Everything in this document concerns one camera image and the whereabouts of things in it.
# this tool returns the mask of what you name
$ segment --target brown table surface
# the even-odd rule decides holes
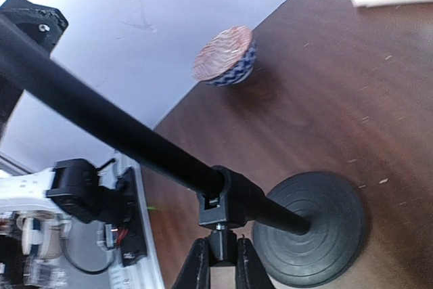
[[[198,85],[157,132],[265,192],[300,172],[346,175],[361,187],[369,240],[323,288],[433,288],[433,5],[357,10],[350,0],[287,0],[254,35],[251,77]],[[195,193],[148,170],[143,178],[170,288],[208,231],[198,227]],[[250,225],[238,232],[249,236]],[[233,276],[212,270],[212,287],[234,288],[223,273]]]

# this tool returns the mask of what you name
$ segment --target cable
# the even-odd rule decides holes
[[[102,171],[103,169],[105,169],[107,166],[109,166],[109,165],[111,165],[111,164],[113,164],[113,163],[115,163],[116,162],[116,159],[115,158],[111,158],[109,161],[107,161],[105,164],[103,164],[102,166],[100,166],[100,167],[98,167],[97,169],[96,169],[96,171],[97,172],[100,172],[100,171]]]
[[[65,238],[61,238],[60,239],[60,247],[62,249],[62,253],[65,256],[65,259],[69,262],[69,264],[71,264],[75,269],[83,272],[84,274],[87,275],[99,275],[99,274],[103,274],[104,272],[106,272],[114,263],[114,261],[116,260],[116,258],[114,257],[114,253],[112,253],[112,258],[111,261],[108,262],[108,264],[100,270],[96,270],[96,271],[89,271],[86,269],[83,269],[82,267],[79,267],[70,257],[68,250],[66,249],[66,239]]]
[[[120,246],[120,244],[122,243],[122,240],[127,236],[127,234],[128,234],[127,228],[119,229],[119,235],[118,235],[117,241],[116,241],[117,246]]]

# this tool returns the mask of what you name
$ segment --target blue and white bowl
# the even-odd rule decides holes
[[[256,51],[256,41],[248,27],[224,30],[198,54],[193,77],[217,87],[240,83],[251,74]]]

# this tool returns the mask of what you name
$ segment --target black pole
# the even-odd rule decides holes
[[[220,172],[189,155],[73,77],[0,14],[0,76],[106,144],[208,198],[217,197]],[[305,234],[309,222],[264,198],[256,220]]]

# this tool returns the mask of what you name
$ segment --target stand base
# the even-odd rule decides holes
[[[353,264],[365,239],[365,213],[344,178],[321,172],[295,175],[274,187],[268,198],[311,221],[301,236],[254,224],[254,247],[270,276],[291,287],[312,288]]]

